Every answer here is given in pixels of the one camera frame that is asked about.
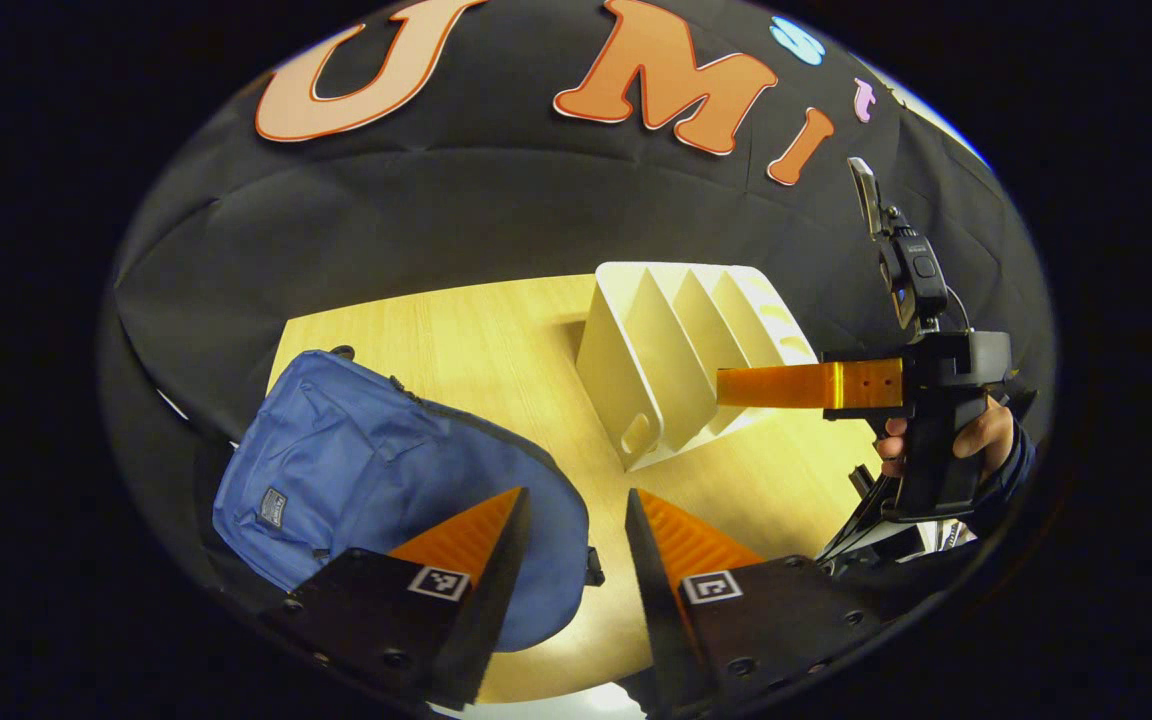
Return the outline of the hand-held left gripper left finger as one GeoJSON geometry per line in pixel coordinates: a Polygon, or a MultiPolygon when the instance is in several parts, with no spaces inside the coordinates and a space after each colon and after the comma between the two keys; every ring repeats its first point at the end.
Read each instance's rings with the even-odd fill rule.
{"type": "Polygon", "coordinates": [[[391,552],[346,550],[262,626],[389,705],[461,710],[483,684],[529,539],[529,491],[508,488],[391,552]]]}

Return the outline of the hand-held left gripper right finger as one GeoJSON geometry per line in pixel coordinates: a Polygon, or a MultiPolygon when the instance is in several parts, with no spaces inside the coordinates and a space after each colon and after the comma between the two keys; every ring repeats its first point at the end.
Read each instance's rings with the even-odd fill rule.
{"type": "Polygon", "coordinates": [[[765,559],[645,488],[626,511],[650,717],[751,717],[823,683],[893,614],[797,553],[765,559]]]}

